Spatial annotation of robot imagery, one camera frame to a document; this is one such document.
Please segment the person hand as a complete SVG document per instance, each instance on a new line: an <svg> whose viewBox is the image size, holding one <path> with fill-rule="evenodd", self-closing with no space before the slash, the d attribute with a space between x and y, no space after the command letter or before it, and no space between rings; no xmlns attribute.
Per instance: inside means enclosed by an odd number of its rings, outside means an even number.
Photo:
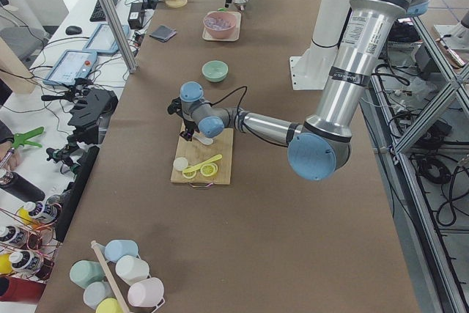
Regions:
<svg viewBox="0 0 469 313"><path fill-rule="evenodd" d="M2 165L2 169L7 169L7 170L14 170L18 167L18 165L21 163L21 159L19 157L19 154L16 151L11 151L12 147L11 144L8 143L3 143L1 144L1 161L4 160L5 158L7 159Z"/></svg>

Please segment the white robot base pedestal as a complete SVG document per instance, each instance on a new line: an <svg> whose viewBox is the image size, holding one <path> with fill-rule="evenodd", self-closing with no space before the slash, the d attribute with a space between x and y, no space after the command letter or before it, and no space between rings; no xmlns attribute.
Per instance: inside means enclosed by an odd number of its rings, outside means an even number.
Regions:
<svg viewBox="0 0 469 313"><path fill-rule="evenodd" d="M349 8L350 0L321 0L310 47L302 56L289 58L294 90L324 89Z"/></svg>

